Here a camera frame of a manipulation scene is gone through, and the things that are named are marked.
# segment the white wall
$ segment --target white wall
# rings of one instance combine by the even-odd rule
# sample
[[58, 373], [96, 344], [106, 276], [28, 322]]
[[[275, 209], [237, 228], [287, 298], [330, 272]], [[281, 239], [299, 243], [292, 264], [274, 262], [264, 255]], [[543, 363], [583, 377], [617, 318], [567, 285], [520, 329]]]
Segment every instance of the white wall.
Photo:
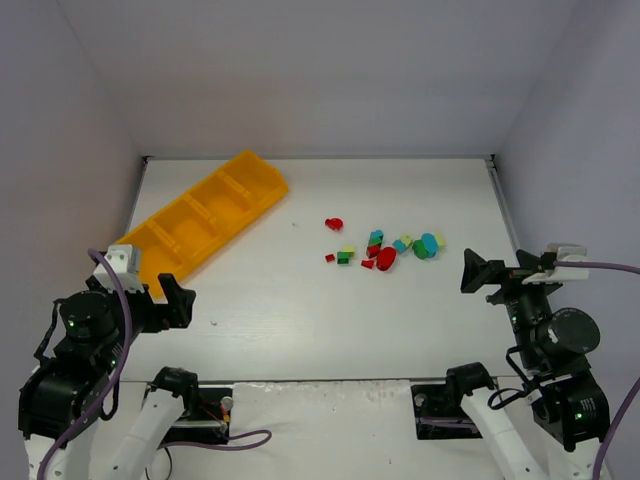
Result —
[[0, 6], [2, 478], [26, 478], [18, 389], [51, 302], [83, 286], [87, 247], [123, 231], [141, 161], [60, 7]]
[[576, 0], [61, 0], [143, 154], [495, 153]]
[[[501, 150], [498, 169], [524, 248], [550, 241], [593, 260], [640, 265], [640, 2], [585, 0]], [[640, 375], [640, 278], [595, 271], [553, 295], [591, 314], [591, 355], [612, 410]], [[610, 450], [617, 478], [637, 477], [640, 401]]]

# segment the red block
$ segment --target red block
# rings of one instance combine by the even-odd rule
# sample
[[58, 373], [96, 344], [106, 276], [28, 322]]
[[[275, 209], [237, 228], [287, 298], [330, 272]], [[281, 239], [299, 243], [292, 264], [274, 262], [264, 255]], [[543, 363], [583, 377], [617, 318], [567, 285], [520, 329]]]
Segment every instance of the red block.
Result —
[[339, 232], [344, 226], [344, 223], [339, 218], [327, 218], [324, 224], [334, 232]]
[[373, 258], [380, 253], [380, 245], [370, 245], [367, 247], [367, 258]]
[[376, 266], [378, 270], [386, 272], [391, 268], [396, 260], [396, 249], [393, 247], [384, 247], [378, 255]]

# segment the green block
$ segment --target green block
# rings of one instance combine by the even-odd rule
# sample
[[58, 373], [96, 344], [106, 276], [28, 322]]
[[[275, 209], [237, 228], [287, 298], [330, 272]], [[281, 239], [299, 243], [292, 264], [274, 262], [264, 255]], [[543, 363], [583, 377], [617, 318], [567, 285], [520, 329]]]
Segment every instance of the green block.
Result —
[[422, 240], [416, 240], [415, 242], [413, 242], [412, 248], [413, 253], [415, 253], [416, 257], [418, 257], [420, 260], [424, 260], [425, 258], [427, 258], [427, 249], [424, 247], [424, 243], [422, 242]]

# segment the light blue block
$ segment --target light blue block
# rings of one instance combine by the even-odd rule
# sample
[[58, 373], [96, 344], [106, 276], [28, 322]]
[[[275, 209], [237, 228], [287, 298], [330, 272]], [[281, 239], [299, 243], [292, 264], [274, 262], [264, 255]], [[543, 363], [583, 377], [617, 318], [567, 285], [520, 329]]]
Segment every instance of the light blue block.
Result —
[[396, 251], [398, 253], [404, 253], [407, 250], [407, 246], [402, 243], [400, 240], [396, 240], [395, 242], [392, 243], [393, 248], [396, 249]]
[[433, 258], [438, 253], [438, 241], [432, 233], [425, 233], [422, 236], [422, 243], [427, 250], [427, 258]]

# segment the orange tray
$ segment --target orange tray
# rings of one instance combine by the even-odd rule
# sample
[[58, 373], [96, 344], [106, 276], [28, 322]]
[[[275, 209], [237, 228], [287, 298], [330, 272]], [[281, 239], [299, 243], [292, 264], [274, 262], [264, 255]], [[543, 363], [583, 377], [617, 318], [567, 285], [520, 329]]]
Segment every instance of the orange tray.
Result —
[[140, 280], [159, 297], [159, 273], [184, 279], [288, 191], [278, 170], [245, 151], [116, 243], [142, 250]]

